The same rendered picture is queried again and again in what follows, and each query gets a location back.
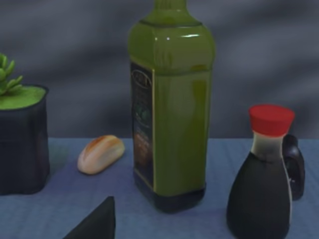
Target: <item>table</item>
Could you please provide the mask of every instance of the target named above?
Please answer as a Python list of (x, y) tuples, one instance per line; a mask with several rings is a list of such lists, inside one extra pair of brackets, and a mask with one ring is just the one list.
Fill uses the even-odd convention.
[[(231, 239), (225, 222), (230, 187), (250, 139), (210, 139), (207, 192), (195, 208), (167, 215), (156, 211), (134, 186), (132, 140), (126, 153), (101, 174), (85, 176), (76, 159), (90, 139), (51, 138), (52, 176), (34, 195), (0, 197), (0, 239), (62, 239), (107, 196), (116, 202), (116, 239)], [(304, 197), (293, 202), (288, 239), (319, 235), (319, 140), (300, 140), (306, 161)]]

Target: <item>olive oil bottle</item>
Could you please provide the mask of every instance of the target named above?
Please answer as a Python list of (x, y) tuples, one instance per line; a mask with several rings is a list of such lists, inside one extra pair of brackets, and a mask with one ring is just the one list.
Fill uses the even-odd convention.
[(134, 179), (164, 212), (204, 196), (215, 44), (186, 0), (155, 0), (129, 33)]

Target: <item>dark label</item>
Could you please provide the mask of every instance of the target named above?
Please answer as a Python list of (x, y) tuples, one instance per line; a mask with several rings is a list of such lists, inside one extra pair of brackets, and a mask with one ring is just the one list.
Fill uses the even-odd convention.
[(131, 63), (134, 168), (153, 187), (153, 74)]

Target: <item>square planter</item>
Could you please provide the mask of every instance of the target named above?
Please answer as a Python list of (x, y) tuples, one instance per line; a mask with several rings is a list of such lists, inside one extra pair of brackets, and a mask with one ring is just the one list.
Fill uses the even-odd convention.
[(0, 110), (0, 195), (40, 191), (50, 173), (46, 96), (36, 104)]

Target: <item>gray wall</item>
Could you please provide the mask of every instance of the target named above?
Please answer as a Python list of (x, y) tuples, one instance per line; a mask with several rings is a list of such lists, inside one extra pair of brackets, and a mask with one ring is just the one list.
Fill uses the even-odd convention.
[[(131, 135), (129, 28), (152, 0), (0, 0), (0, 52), (44, 84), (50, 136)], [(217, 43), (211, 136), (250, 137), (247, 109), (295, 110), (319, 137), (319, 1), (189, 0)]]

